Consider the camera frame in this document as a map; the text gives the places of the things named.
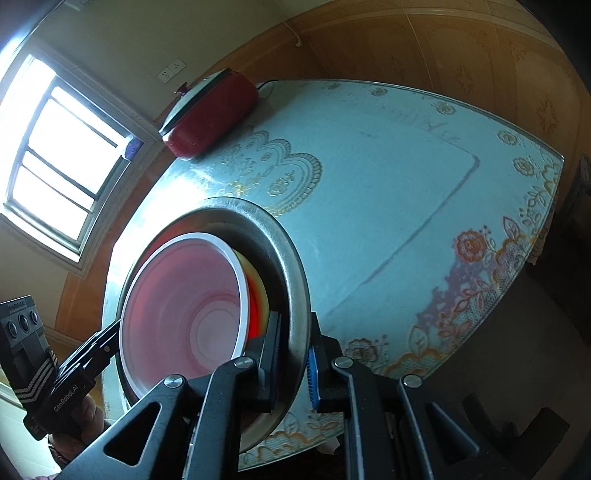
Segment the left hand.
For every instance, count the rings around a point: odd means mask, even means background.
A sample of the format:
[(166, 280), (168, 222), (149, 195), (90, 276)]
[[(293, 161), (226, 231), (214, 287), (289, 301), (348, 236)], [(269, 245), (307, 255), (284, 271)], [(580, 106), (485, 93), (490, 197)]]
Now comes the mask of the left hand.
[(73, 436), (56, 433), (51, 434), (48, 439), (50, 453), (61, 468), (69, 464), (110, 427), (102, 408), (90, 395), (86, 395), (73, 409), (72, 419), (77, 428)]

